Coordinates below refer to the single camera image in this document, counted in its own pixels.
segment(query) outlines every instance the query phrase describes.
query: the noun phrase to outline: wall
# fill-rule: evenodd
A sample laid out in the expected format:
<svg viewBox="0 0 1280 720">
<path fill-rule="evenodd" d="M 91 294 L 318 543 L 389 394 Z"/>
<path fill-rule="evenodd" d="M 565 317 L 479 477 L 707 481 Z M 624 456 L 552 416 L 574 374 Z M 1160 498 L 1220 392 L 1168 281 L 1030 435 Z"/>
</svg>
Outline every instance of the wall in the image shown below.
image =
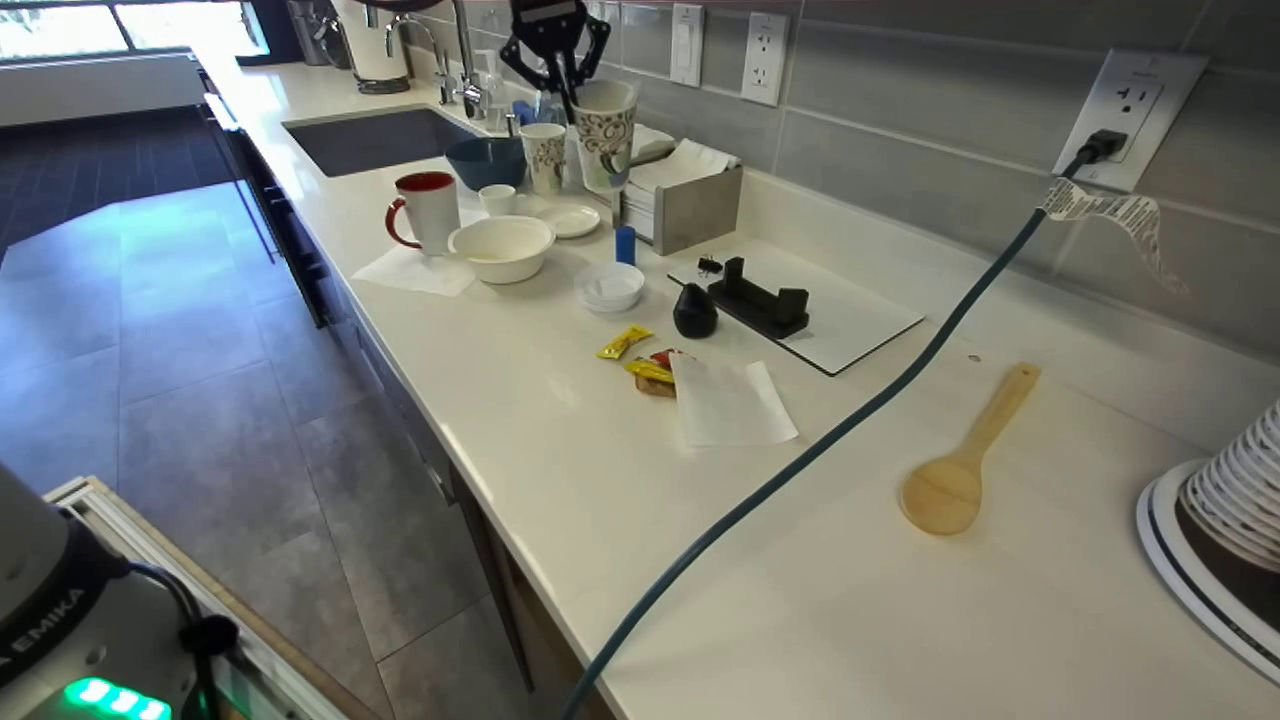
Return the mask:
<svg viewBox="0 0 1280 720">
<path fill-rule="evenodd" d="M 186 51 L 0 66 L 0 126 L 191 109 L 194 98 L 199 62 Z"/>
<path fill-rule="evenodd" d="M 506 0 L 468 6 L 476 44 L 494 48 Z M 780 109 L 737 98 L 753 6 L 792 14 Z M 649 123 L 988 252 L 1042 197 L 1107 48 L 1213 57 L 1140 178 L 1162 204 L 1162 254 L 1186 294 L 1162 290 L 1103 224 L 1038 231 L 1028 264 L 1280 356 L 1274 0 L 711 0 L 702 89 L 663 79 L 667 19 L 667 2 L 626 0 L 604 66 L 644 85 Z"/>
</svg>

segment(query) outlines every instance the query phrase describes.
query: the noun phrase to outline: white countertop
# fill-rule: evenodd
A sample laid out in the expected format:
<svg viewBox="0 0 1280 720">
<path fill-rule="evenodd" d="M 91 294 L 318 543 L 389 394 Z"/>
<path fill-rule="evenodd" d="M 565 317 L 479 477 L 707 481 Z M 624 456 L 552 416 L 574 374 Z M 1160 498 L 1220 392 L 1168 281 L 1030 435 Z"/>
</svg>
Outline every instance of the white countertop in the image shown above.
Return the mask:
<svg viewBox="0 0 1280 720">
<path fill-rule="evenodd" d="M 737 328 L 679 338 L 674 289 L 649 268 L 624 321 L 587 317 L 572 276 L 612 260 L 567 241 L 515 289 L 421 294 L 351 281 L 389 241 L 391 178 L 439 160 L 322 178 L 278 118 L 427 105 L 354 97 L 330 66 L 207 66 L 298 218 L 342 276 L 468 486 L 565 635 L 591 657 L 632 600 L 742 491 L 891 380 L 923 323 L 834 380 Z M 941 317 L 978 260 L 804 186 L 746 176 L 738 231 Z M 674 409 L 596 361 L 624 323 L 711 361 L 764 361 L 796 442 L 686 449 Z M 988 456 L 958 539 L 895 510 L 904 470 L 950 449 L 1011 361 L 1042 380 Z M 1028 276 L 1009 276 L 888 411 L 721 539 L 607 668 L 624 714 L 1280 714 L 1280 686 L 1168 594 L 1133 533 L 1134 491 L 1280 394 L 1264 361 Z"/>
</svg>

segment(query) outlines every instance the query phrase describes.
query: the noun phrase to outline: power cord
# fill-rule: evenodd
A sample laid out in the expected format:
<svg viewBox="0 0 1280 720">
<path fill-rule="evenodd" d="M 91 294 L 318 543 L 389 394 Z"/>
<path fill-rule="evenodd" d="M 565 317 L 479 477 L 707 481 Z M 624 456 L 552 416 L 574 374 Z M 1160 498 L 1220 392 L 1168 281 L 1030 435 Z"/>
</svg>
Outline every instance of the power cord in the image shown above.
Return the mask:
<svg viewBox="0 0 1280 720">
<path fill-rule="evenodd" d="M 1083 163 L 1098 163 L 1122 149 L 1122 133 L 1093 133 L 1076 160 L 1064 168 L 1072 178 Z M 764 481 L 753 497 L 742 497 L 737 509 L 727 509 L 711 526 L 702 526 L 679 555 L 667 564 L 649 591 L 632 604 L 632 612 L 612 627 L 604 647 L 591 657 L 584 675 L 574 680 L 565 720 L 578 712 L 596 680 L 604 675 L 607 660 L 624 647 L 624 640 L 637 632 L 637 625 L 654 606 L 654 600 L 738 519 L 746 519 L 764 498 L 772 498 L 780 486 L 789 486 L 813 458 L 819 458 L 831 442 L 838 442 L 853 426 L 873 418 L 883 404 L 891 404 L 933 361 L 934 351 L 954 337 L 958 321 L 972 311 L 972 304 L 995 284 L 995 276 L 1022 252 L 1022 242 L 1042 224 L 1042 206 L 1028 216 L 1028 224 L 1011 237 L 1011 242 L 992 260 L 992 268 L 958 294 L 958 304 L 949 311 L 949 321 L 933 331 L 933 338 L 918 347 L 918 356 L 888 380 L 869 404 L 858 404 L 853 416 L 842 416 L 834 426 L 829 426 L 814 442 L 806 442 L 792 465 L 783 465 L 772 481 Z"/>
<path fill-rule="evenodd" d="M 224 657 L 236 647 L 239 627 L 228 616 L 204 616 L 191 588 L 176 581 L 169 568 L 126 564 L 132 572 L 157 581 L 170 604 L 185 616 L 179 644 L 194 660 L 194 686 L 191 705 L 185 709 L 186 720 L 221 720 L 221 692 L 211 680 L 211 657 Z"/>
</svg>

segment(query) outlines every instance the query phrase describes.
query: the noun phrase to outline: cup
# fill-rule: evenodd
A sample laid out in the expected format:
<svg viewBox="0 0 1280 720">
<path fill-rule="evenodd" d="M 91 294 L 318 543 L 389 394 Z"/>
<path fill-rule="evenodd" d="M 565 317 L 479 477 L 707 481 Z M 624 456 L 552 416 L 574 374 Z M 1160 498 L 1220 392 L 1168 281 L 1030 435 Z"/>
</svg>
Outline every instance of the cup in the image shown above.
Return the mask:
<svg viewBox="0 0 1280 720">
<path fill-rule="evenodd" d="M 510 185 L 483 185 L 479 186 L 483 216 L 510 216 L 515 210 L 515 186 Z"/>
<path fill-rule="evenodd" d="M 403 246 L 444 246 L 447 231 L 454 231 L 454 185 L 447 170 L 413 170 L 397 178 L 397 198 L 383 216 L 383 228 Z"/>
<path fill-rule="evenodd" d="M 519 133 L 529 186 L 535 197 L 557 197 L 565 185 L 565 123 L 524 123 Z"/>
<path fill-rule="evenodd" d="M 584 185 L 604 193 L 626 178 L 632 133 L 637 133 L 637 85 L 587 79 L 574 91 L 574 138 Z"/>
</svg>

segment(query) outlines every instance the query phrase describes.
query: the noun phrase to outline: sink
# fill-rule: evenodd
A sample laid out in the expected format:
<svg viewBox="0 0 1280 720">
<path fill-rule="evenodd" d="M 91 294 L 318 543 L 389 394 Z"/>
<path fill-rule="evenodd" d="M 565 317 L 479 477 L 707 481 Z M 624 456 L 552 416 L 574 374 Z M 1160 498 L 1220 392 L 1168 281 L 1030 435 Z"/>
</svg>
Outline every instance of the sink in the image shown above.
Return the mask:
<svg viewBox="0 0 1280 720">
<path fill-rule="evenodd" d="M 468 126 L 427 109 L 285 123 L 322 176 L 444 156 Z"/>
</svg>

